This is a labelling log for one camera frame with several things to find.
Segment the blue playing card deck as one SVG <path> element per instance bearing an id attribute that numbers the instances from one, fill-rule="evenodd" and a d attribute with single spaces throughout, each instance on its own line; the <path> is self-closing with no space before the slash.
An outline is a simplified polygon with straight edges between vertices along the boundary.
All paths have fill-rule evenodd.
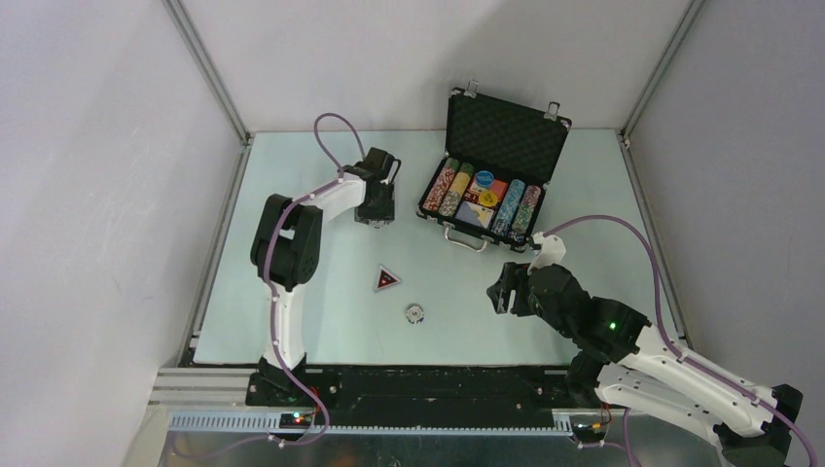
<path id="1" fill-rule="evenodd" d="M 489 228 L 494 216 L 494 209 L 471 201 L 463 201 L 455 213 L 456 220 L 483 230 L 487 230 Z"/>

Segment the white poker chip front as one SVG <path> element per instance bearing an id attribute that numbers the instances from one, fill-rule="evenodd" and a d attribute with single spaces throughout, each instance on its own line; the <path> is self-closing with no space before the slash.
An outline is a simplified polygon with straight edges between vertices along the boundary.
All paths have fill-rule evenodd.
<path id="1" fill-rule="evenodd" d="M 406 319 L 410 324 L 417 325 L 423 322 L 425 316 L 423 308 L 420 305 L 410 305 L 405 311 Z"/>

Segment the yellow big blind button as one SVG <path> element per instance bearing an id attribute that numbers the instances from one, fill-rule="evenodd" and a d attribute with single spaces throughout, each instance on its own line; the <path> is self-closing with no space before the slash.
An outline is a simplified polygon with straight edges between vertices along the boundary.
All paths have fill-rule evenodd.
<path id="1" fill-rule="evenodd" d="M 498 195 L 493 191 L 484 191 L 479 194 L 478 202 L 487 208 L 494 208 L 498 204 Z"/>

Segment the all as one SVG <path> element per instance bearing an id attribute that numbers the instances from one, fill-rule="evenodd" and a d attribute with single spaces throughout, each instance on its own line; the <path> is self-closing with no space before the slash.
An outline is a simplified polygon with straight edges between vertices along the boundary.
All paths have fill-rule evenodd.
<path id="1" fill-rule="evenodd" d="M 383 264 L 377 266 L 377 276 L 375 280 L 375 292 L 380 292 L 388 288 L 403 283 L 402 278 Z"/>

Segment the black poker set case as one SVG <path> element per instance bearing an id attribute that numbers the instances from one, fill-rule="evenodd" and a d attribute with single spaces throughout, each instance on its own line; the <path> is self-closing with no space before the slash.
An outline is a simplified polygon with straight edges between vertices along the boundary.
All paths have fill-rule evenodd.
<path id="1" fill-rule="evenodd" d="M 415 215 L 444 228 L 446 240 L 453 232 L 482 242 L 477 250 L 498 245 L 522 253 L 534 247 L 531 236 L 548 185 L 573 122 L 558 113 L 560 104 L 552 101 L 545 110 L 534 109 L 478 91 L 470 81 L 465 88 L 454 88 L 448 96 L 444 155 L 421 195 Z M 527 187 L 537 186 L 536 206 L 524 233 L 495 233 L 492 224 L 474 226 L 460 220 L 456 213 L 445 215 L 429 204 L 427 198 L 449 159 L 469 163 L 476 173 L 486 170 L 502 182 L 518 179 Z"/>

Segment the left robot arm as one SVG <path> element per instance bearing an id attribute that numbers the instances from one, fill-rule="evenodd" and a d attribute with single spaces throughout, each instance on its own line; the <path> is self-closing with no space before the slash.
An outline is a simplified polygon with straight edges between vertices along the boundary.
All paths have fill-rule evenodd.
<path id="1" fill-rule="evenodd" d="M 395 180 L 402 166 L 390 153 L 372 148 L 343 166 L 325 184 L 297 198 L 271 195 L 254 236 L 250 261 L 269 289 L 269 341 L 262 359 L 279 369 L 269 391 L 284 405 L 300 403 L 306 377 L 296 372 L 305 360 L 305 285 L 320 263 L 323 228 L 347 212 L 356 223 L 380 229 L 395 220 Z"/>

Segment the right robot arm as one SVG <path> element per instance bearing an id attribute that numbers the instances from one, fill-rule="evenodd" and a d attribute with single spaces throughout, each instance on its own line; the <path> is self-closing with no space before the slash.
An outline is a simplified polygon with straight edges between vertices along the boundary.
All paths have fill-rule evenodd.
<path id="1" fill-rule="evenodd" d="M 703 439 L 732 466 L 785 465 L 800 391 L 738 377 L 668 339 L 645 314 L 590 295 L 561 265 L 562 240 L 536 240 L 534 259 L 504 264 L 486 294 L 496 313 L 536 316 L 579 348 L 565 376 L 572 403 L 646 413 Z"/>

